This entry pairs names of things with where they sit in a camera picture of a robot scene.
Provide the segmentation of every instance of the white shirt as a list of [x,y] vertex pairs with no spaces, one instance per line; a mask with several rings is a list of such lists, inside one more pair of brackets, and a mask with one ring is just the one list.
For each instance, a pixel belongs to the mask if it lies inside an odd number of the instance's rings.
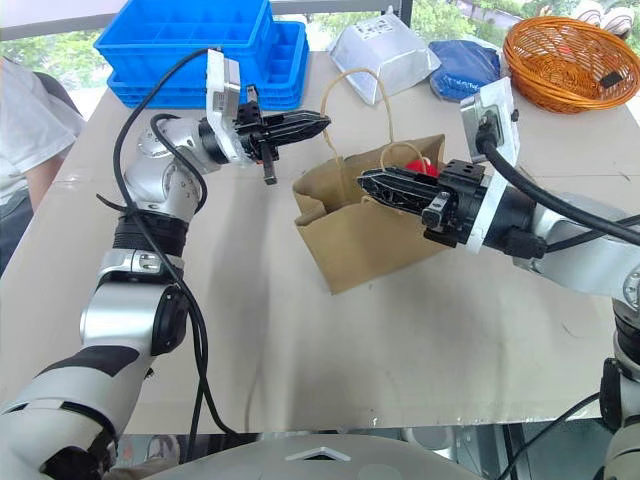
[[66,156],[84,120],[49,95],[33,72],[0,58],[0,205],[23,188],[25,172]]

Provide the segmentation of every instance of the person's arm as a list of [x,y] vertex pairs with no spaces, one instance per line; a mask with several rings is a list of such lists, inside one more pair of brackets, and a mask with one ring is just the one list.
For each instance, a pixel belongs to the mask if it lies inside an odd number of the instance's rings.
[[49,185],[53,182],[53,179],[56,177],[61,165],[62,158],[59,155],[56,155],[46,162],[43,162],[25,172],[27,184],[29,186],[31,208],[33,208],[34,212],[38,209],[44,194],[47,193]]

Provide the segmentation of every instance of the blue bag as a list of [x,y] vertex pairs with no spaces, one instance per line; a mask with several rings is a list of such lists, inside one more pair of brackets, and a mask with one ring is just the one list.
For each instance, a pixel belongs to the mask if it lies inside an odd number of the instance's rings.
[[500,79],[500,59],[491,48],[468,40],[431,42],[429,48],[442,62],[429,82],[445,100],[459,102]]

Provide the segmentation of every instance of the white shoe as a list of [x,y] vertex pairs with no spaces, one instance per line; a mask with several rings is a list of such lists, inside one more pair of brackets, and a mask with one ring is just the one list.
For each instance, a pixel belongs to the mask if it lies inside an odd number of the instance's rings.
[[571,12],[571,18],[590,23],[596,27],[602,24],[603,16],[604,8],[593,0],[582,0],[573,12]]
[[624,37],[633,28],[634,19],[635,14],[629,7],[616,7],[602,17],[600,26],[614,35]]

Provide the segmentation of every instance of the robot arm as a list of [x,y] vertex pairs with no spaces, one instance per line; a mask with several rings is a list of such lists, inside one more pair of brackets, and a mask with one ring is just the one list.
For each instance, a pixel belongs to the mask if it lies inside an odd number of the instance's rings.
[[[605,422],[620,430],[607,454],[605,478],[637,478],[640,247],[588,232],[581,223],[507,186],[501,175],[484,174],[479,163],[489,157],[515,165],[518,115],[508,79],[484,87],[461,108],[472,163],[453,160],[437,178],[403,168],[370,170],[358,183],[380,203],[420,216],[427,239],[451,247],[460,243],[472,252],[488,246],[512,256],[516,266],[566,288],[613,299],[615,359],[605,363],[600,404]],[[560,198],[622,225],[638,223],[636,217],[588,198]]]
[[[199,178],[225,163],[256,162],[275,183],[277,147],[311,138],[330,122],[307,111],[263,117],[251,87],[249,101],[238,106],[237,63],[208,53],[207,119],[154,117],[124,174],[137,215],[180,274],[189,222],[206,188]],[[154,359],[185,337],[185,292],[121,210],[82,314],[82,350],[44,369],[0,414],[2,478],[102,478]]]

